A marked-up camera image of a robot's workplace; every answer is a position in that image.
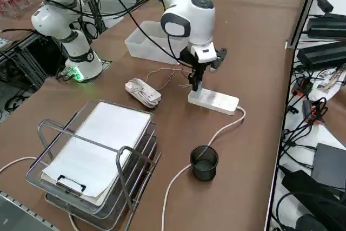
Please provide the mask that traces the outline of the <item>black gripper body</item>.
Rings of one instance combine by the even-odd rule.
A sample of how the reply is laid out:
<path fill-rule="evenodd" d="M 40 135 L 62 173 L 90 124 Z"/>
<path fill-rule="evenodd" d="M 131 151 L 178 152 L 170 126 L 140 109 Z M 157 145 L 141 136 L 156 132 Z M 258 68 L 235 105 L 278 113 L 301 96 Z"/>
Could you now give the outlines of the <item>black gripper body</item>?
<path fill-rule="evenodd" d="M 205 68 L 209 65 L 212 65 L 216 59 L 212 59 L 210 61 L 203 61 L 201 58 L 199 58 L 198 54 L 195 52 L 192 54 L 188 48 L 184 48 L 179 53 L 179 62 L 183 64 L 186 67 L 190 67 L 194 70 L 199 70 Z"/>

